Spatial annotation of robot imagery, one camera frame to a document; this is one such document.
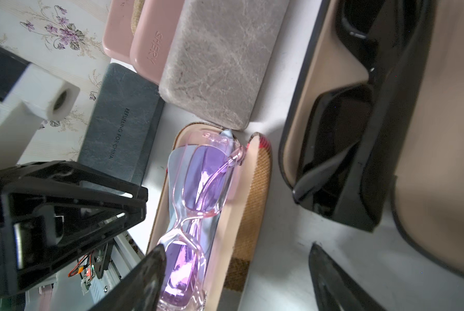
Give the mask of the plaid glasses case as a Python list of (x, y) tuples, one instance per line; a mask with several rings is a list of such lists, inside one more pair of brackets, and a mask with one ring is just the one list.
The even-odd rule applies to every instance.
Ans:
[[(172, 151), (184, 145), (188, 134), (195, 130), (221, 132), (226, 129), (206, 123), (189, 124), (176, 136)], [(242, 146), (244, 158), (234, 170), (207, 262), (203, 282), (206, 300), (202, 310), (238, 310), (263, 222), (272, 175), (272, 146), (261, 133), (254, 133), (247, 145)], [(160, 244), (159, 239), (169, 224), (166, 175), (149, 250)]]

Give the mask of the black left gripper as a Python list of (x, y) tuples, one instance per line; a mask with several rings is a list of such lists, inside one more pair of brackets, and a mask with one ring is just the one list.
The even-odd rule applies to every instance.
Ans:
[(139, 224), (148, 190), (74, 161), (0, 170), (0, 298)]

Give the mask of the black tan glasses case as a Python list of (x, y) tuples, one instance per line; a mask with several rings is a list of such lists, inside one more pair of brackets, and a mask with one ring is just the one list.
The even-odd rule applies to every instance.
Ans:
[(293, 200), (464, 278), (464, 1), (322, 1), (279, 150)]

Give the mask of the pink case white glasses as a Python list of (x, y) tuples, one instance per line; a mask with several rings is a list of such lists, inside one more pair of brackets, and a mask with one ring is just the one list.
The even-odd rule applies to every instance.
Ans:
[(184, 0), (145, 0), (133, 35), (130, 63), (143, 78), (159, 84)]

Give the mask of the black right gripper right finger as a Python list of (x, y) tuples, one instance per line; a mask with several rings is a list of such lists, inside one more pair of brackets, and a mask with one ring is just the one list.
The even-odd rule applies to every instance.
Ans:
[(321, 246), (312, 245), (308, 265), (319, 310), (384, 310)]

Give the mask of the teal glasses case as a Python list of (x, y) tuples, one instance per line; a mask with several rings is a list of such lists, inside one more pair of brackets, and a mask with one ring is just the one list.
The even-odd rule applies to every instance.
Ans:
[(164, 105), (156, 84), (111, 63), (102, 79), (77, 161), (141, 184)]

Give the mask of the grey glasses case red glasses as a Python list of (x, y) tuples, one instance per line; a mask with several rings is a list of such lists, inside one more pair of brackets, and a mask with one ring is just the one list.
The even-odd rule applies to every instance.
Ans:
[(232, 130), (247, 128), (288, 1), (186, 1), (159, 93)]

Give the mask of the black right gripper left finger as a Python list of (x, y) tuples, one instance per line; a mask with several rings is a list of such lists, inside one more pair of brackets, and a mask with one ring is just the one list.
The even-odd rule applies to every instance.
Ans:
[(92, 310), (156, 310), (165, 277), (167, 257), (164, 246), (157, 245)]

